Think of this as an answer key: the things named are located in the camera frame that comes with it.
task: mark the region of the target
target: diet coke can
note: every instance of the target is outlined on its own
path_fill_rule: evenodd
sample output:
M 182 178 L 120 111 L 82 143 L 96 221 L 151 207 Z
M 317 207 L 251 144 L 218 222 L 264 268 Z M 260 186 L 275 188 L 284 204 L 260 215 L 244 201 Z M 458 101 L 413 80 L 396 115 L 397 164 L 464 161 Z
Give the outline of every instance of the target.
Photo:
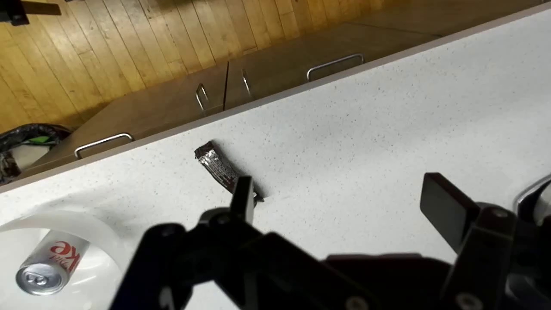
M 49 231 L 15 275 L 19 287 L 32 295 L 59 292 L 73 275 L 90 243 L 68 233 Z

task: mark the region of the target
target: can lid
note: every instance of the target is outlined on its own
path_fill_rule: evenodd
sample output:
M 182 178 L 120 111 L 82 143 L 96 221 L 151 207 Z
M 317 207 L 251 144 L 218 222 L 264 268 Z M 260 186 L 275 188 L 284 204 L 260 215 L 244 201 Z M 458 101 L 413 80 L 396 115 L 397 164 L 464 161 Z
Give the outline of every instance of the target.
M 22 267 L 15 275 L 17 285 L 33 295 L 51 295 L 64 287 L 63 270 L 49 264 L 37 263 Z

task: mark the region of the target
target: black trash bag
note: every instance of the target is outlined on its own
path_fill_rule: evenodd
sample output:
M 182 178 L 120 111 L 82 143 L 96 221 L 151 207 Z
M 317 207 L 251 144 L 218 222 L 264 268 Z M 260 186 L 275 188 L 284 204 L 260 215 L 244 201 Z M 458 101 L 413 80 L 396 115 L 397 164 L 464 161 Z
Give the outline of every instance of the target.
M 10 150 L 20 145 L 47 145 L 53 147 L 71 134 L 71 130 L 50 124 L 27 124 L 0 134 L 0 185 L 9 183 L 21 170 Z M 38 137 L 47 137 L 33 141 Z

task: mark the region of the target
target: green object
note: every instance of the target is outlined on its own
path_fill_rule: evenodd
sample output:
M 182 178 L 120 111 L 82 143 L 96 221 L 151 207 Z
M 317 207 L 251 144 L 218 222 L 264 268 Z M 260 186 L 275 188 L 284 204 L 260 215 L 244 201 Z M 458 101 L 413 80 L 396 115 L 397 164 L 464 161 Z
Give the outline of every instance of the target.
M 49 139 L 50 137 L 41 136 L 41 137 L 31 138 L 29 139 L 29 142 L 35 143 L 35 144 L 42 144 L 42 143 L 48 142 Z

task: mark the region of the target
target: speckled countertop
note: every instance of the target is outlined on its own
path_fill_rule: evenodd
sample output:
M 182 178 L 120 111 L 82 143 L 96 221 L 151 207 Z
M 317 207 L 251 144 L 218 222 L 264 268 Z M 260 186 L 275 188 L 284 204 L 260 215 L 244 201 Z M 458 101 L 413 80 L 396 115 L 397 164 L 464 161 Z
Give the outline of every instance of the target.
M 50 207 L 86 210 L 131 246 L 155 223 L 192 228 L 204 210 L 230 201 L 193 156 L 215 140 L 266 192 L 255 211 L 260 230 L 278 231 L 318 258 L 418 252 L 453 260 L 419 211 L 423 174 L 441 172 L 473 199 L 510 208 L 551 172 L 550 20 L 544 10 L 368 63 L 269 104 L 10 185 L 0 194 L 0 223 Z M 228 307 L 210 284 L 189 306 Z

